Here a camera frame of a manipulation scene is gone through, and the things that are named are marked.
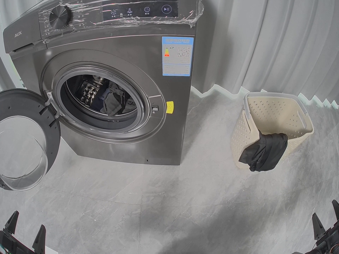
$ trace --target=plastic wrap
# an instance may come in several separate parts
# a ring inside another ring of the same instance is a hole
[[[58,5],[71,13],[67,26],[51,27],[49,16]],[[202,0],[45,0],[39,7],[42,39],[49,42],[64,33],[97,28],[119,28],[143,24],[188,24],[195,26],[203,13]]]

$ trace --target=energy label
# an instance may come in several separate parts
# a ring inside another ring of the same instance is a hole
[[[162,74],[190,76],[194,38],[162,37]]]

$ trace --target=play/pause button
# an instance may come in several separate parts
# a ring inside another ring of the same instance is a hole
[[[164,14],[171,13],[172,12],[172,7],[170,5],[163,5],[162,8],[161,8],[161,11]]]

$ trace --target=qr code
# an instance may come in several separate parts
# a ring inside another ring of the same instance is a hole
[[[190,47],[178,47],[178,57],[190,57],[191,48]]]

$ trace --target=front-load washing machine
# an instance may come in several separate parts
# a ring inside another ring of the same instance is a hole
[[[20,178],[2,175],[0,186],[36,185],[56,158],[60,136],[81,156],[179,165],[199,6],[47,0],[7,27],[5,50],[28,90],[0,93],[0,125],[34,121],[47,160]]]

